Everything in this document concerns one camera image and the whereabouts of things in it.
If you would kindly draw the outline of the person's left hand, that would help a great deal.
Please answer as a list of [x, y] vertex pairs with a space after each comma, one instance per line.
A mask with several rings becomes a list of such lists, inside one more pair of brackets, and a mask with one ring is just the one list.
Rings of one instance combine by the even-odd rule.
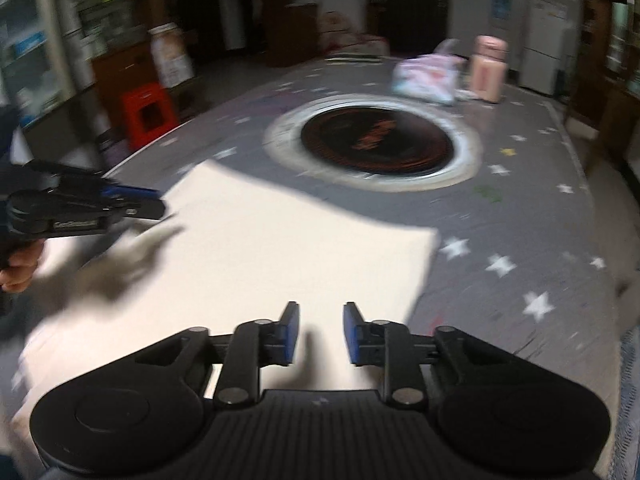
[[35, 240], [9, 256], [1, 270], [0, 284], [4, 292], [24, 292], [32, 282], [43, 253], [44, 241]]

